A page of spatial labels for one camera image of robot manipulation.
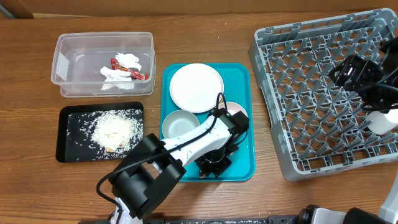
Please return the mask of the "grey bowl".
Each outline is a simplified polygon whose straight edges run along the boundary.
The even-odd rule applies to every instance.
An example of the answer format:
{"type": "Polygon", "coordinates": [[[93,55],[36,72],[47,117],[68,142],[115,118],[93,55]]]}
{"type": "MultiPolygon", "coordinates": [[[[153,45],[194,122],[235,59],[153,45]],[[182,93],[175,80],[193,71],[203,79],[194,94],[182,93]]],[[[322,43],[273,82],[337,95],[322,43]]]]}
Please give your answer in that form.
{"type": "Polygon", "coordinates": [[[185,110],[173,111],[167,115],[162,123],[164,138],[175,138],[183,135],[200,125],[198,118],[185,110]]]}

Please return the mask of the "white bowl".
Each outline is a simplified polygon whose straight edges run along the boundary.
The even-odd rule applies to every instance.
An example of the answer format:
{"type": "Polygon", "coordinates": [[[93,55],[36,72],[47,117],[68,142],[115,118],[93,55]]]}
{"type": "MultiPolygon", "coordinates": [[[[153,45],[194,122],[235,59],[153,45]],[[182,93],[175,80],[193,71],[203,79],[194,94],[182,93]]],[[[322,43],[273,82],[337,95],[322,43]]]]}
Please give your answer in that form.
{"type": "Polygon", "coordinates": [[[222,108],[227,108],[226,114],[228,114],[228,115],[232,116],[241,111],[245,116],[249,117],[246,110],[238,103],[235,103],[232,101],[227,101],[226,103],[221,102],[218,105],[218,109],[221,110],[222,108]]]}

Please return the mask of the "white cup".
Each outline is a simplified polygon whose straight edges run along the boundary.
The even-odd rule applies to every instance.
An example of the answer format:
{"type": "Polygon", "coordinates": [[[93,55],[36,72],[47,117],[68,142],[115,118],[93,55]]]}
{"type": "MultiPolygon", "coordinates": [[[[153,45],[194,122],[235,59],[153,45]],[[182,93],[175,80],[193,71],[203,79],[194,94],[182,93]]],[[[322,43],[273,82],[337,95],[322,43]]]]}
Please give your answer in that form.
{"type": "Polygon", "coordinates": [[[398,124],[397,109],[390,110],[388,113],[373,111],[366,117],[366,121],[372,121],[368,126],[374,134],[383,135],[394,129],[398,124]]]}

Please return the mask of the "white rice pile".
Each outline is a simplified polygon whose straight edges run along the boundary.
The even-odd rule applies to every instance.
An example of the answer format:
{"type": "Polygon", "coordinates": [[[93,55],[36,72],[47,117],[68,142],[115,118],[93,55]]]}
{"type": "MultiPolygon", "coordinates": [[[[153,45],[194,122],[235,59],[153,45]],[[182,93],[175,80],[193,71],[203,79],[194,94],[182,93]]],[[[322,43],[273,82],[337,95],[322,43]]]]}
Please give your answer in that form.
{"type": "Polygon", "coordinates": [[[144,113],[141,109],[72,113],[68,116],[65,160],[121,159],[143,135],[144,113]]]}

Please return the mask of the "red snack wrapper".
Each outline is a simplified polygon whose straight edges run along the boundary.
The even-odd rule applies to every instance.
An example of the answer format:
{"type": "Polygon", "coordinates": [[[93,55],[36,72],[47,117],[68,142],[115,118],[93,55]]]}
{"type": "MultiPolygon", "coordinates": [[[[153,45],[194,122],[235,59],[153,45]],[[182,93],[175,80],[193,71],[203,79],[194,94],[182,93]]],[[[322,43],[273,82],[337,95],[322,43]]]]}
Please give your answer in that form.
{"type": "Polygon", "coordinates": [[[111,67],[113,70],[129,72],[130,73],[129,77],[132,78],[133,80],[147,80],[149,78],[148,74],[141,73],[141,72],[135,71],[133,69],[123,67],[115,58],[111,59],[111,67]]]}

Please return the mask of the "white tissue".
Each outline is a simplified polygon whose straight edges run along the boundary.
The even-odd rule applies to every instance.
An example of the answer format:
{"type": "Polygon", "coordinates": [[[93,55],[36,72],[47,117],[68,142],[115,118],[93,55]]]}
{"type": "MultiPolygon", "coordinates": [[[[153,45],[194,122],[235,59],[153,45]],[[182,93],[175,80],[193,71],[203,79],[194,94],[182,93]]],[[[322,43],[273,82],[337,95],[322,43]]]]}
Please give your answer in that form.
{"type": "Polygon", "coordinates": [[[134,54],[117,53],[115,59],[122,67],[135,68],[138,71],[142,68],[142,65],[139,63],[139,58],[134,54]]]}
{"type": "Polygon", "coordinates": [[[123,90],[132,90],[135,85],[132,83],[131,73],[123,70],[113,70],[108,67],[103,67],[100,73],[106,77],[105,84],[102,86],[102,90],[108,90],[112,87],[117,87],[123,90]],[[107,82],[127,82],[118,84],[107,84],[107,82]]]}

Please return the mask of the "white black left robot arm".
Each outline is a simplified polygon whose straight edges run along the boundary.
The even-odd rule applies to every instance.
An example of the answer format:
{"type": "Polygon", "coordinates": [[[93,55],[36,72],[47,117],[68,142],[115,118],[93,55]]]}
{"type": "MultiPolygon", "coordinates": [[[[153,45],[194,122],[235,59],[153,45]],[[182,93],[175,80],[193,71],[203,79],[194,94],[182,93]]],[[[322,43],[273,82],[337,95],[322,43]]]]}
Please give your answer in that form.
{"type": "Polygon", "coordinates": [[[109,223],[136,223],[152,213],[195,163],[200,177],[219,177],[230,165],[229,155],[249,129],[241,111],[213,109],[204,123],[174,137],[144,137],[108,177],[116,199],[109,223]]]}

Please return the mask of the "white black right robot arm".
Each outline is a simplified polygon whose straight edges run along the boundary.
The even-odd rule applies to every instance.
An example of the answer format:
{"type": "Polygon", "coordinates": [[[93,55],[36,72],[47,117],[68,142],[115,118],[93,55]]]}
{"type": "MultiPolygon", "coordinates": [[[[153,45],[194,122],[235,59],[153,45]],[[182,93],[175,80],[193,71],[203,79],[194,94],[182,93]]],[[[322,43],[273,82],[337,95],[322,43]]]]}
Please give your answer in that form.
{"type": "MultiPolygon", "coordinates": [[[[379,63],[350,55],[330,70],[328,76],[336,86],[361,97],[361,109],[369,112],[366,121],[370,124],[366,129],[382,136],[397,127],[397,38],[381,41],[379,50],[384,53],[379,63]]],[[[360,208],[347,212],[306,208],[303,212],[312,212],[312,223],[320,223],[322,219],[330,223],[397,223],[397,179],[378,215],[360,208]]]]}

